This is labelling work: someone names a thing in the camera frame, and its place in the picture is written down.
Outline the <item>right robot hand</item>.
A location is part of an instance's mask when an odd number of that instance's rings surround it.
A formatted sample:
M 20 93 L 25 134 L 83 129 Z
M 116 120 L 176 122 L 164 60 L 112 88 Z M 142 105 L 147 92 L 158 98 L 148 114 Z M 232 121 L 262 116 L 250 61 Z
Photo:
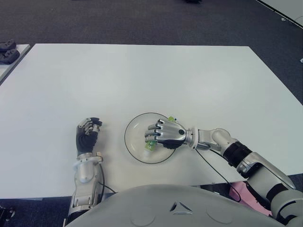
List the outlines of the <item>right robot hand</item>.
M 176 149 L 186 141 L 186 129 L 179 123 L 168 119 L 159 119 L 148 126 L 144 134 L 145 142 L 155 141 L 168 149 Z

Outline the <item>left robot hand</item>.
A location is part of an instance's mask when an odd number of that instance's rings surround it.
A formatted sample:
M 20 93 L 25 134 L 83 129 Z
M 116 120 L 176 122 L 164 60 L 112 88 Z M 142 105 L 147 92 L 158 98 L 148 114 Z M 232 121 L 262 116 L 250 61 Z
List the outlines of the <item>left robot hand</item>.
M 78 156 L 92 153 L 101 126 L 102 122 L 96 117 L 85 118 L 77 125 L 76 147 Z

